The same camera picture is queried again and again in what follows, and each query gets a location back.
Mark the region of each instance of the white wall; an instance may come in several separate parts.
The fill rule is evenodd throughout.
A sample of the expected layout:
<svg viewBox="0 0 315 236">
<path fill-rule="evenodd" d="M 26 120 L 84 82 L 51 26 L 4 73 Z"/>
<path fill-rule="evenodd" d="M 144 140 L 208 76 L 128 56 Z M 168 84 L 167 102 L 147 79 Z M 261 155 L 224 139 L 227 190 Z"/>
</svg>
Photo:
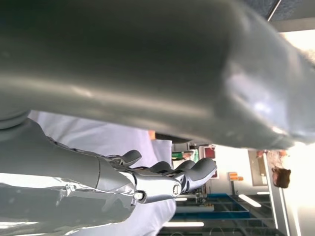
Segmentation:
<svg viewBox="0 0 315 236">
<path fill-rule="evenodd" d="M 253 187 L 250 170 L 248 150 L 216 146 L 215 158 L 219 174 L 219 179 L 212 179 L 207 183 L 211 187 L 212 193 L 227 193 L 231 195 L 232 189 L 228 180 L 229 172 L 237 172 L 242 176 L 243 181 L 234 182 L 235 191 L 239 194 L 257 194 L 257 192 L 267 191 L 267 186 Z"/>
<path fill-rule="evenodd" d="M 289 153 L 291 156 L 286 165 L 292 170 L 291 182 L 283 193 L 291 236 L 314 235 L 315 145 L 298 147 Z"/>
</svg>

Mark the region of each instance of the robotic finger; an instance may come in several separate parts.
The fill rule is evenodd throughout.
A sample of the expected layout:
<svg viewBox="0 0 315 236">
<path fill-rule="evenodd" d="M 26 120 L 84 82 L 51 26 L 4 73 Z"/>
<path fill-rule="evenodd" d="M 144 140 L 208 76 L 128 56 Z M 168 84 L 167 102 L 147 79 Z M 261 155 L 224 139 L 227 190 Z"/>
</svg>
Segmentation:
<svg viewBox="0 0 315 236">
<path fill-rule="evenodd" d="M 145 204 L 178 197 L 206 183 L 217 170 L 215 161 L 204 158 L 197 163 L 185 161 L 172 170 L 166 162 L 159 162 L 150 168 L 120 170 L 134 179 L 134 199 Z"/>
</svg>

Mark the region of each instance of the person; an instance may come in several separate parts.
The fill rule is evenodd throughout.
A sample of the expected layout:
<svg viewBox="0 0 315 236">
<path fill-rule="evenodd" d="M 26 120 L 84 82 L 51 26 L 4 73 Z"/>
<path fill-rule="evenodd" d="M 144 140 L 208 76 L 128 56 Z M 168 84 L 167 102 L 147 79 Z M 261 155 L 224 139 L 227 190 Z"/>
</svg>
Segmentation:
<svg viewBox="0 0 315 236">
<path fill-rule="evenodd" d="M 147 130 L 122 125 L 32 111 L 29 118 L 39 123 L 53 139 L 71 148 L 101 155 L 123 155 L 132 149 L 142 158 L 131 167 L 151 167 L 159 161 L 171 164 L 171 141 L 150 140 Z M 126 221 L 92 229 L 82 229 L 74 236 L 155 236 L 175 213 L 174 199 L 150 204 L 137 204 Z"/>
<path fill-rule="evenodd" d="M 278 188 L 288 188 L 290 183 L 291 170 L 284 168 L 284 160 L 288 157 L 285 150 L 258 151 L 257 157 L 261 158 L 265 153 L 268 165 L 271 167 L 273 185 Z"/>
</svg>

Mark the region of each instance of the cable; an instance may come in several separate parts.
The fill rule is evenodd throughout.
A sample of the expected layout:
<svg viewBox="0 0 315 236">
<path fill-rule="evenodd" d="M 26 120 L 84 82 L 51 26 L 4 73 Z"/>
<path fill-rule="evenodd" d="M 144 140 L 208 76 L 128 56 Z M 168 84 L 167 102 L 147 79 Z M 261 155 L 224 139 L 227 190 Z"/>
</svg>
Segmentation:
<svg viewBox="0 0 315 236">
<path fill-rule="evenodd" d="M 276 12 L 276 10 L 279 7 L 279 5 L 281 3 L 282 0 L 277 0 L 277 2 L 273 5 L 273 7 L 269 12 L 267 15 L 267 21 L 270 21 L 271 18 L 273 16 L 273 14 Z"/>
<path fill-rule="evenodd" d="M 171 234 L 171 236 L 174 236 L 175 234 L 178 234 L 178 235 L 181 235 L 181 236 L 184 236 L 184 234 L 180 233 L 180 232 L 174 232 L 174 233 Z"/>
</svg>

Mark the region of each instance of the bolt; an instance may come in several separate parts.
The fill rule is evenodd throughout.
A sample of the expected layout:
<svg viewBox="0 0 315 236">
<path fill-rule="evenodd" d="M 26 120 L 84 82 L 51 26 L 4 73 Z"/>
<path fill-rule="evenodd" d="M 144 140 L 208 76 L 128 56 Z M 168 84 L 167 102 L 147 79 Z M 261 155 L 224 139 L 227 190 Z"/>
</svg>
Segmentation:
<svg viewBox="0 0 315 236">
<path fill-rule="evenodd" d="M 173 195 L 174 197 L 178 196 L 179 194 L 181 194 L 181 191 L 181 186 L 179 185 L 178 183 L 175 183 L 175 185 L 174 185 L 173 187 Z"/>
<path fill-rule="evenodd" d="M 134 198 L 137 201 L 141 201 L 142 199 L 144 198 L 144 194 L 143 192 L 137 191 L 134 193 Z"/>
</svg>

